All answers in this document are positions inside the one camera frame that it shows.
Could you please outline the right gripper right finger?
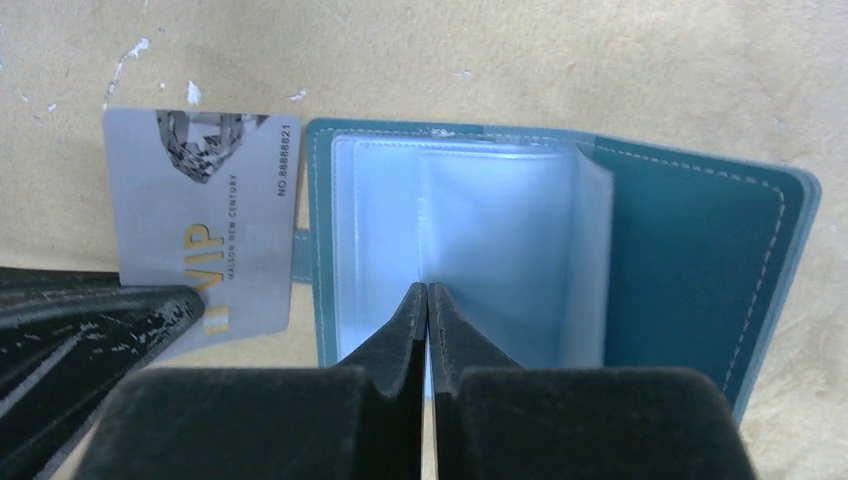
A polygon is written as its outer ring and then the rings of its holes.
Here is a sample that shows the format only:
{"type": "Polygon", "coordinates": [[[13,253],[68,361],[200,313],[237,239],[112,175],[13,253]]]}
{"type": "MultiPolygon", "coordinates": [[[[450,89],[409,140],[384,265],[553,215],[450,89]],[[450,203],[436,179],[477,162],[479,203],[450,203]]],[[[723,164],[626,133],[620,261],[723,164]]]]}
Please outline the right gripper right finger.
{"type": "Polygon", "coordinates": [[[723,395],[684,368],[529,369],[428,288],[442,479],[752,479],[723,395]]]}

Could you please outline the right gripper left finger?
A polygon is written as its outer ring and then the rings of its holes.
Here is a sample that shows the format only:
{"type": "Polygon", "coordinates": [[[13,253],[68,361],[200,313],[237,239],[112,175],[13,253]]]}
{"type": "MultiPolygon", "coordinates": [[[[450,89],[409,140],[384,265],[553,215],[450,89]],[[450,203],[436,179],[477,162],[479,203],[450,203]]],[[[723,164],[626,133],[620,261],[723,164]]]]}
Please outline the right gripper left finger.
{"type": "Polygon", "coordinates": [[[122,380],[79,479],[417,479],[427,289],[328,368],[154,368],[122,380]]]}

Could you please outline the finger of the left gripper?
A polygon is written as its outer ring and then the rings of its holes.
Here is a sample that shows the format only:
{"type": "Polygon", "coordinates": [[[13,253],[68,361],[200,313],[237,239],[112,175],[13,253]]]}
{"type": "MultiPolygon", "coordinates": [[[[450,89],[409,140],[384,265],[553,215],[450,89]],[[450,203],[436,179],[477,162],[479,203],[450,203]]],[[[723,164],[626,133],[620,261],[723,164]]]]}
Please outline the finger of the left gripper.
{"type": "Polygon", "coordinates": [[[2,268],[2,478],[49,478],[110,391],[204,310],[187,286],[123,287],[110,272],[2,268]]]}

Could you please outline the blue leather card holder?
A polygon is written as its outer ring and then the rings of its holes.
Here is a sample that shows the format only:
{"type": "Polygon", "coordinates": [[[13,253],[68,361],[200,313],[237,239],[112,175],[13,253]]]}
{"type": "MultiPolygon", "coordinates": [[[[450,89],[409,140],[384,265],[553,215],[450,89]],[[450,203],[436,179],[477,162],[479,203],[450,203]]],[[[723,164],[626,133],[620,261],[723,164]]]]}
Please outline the blue leather card holder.
{"type": "Polygon", "coordinates": [[[529,369],[685,367],[747,407],[821,196],[815,176],[565,129],[306,127],[318,362],[440,283],[529,369]]]}

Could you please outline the silver VIP card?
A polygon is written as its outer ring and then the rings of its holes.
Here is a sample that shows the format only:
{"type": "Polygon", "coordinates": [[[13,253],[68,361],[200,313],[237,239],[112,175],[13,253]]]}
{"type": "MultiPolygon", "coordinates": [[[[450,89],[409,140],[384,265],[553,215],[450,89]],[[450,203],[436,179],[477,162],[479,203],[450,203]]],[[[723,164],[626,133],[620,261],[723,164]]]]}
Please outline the silver VIP card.
{"type": "Polygon", "coordinates": [[[205,306],[165,356],[283,331],[300,121],[118,107],[102,125],[121,283],[185,285],[205,306]]]}

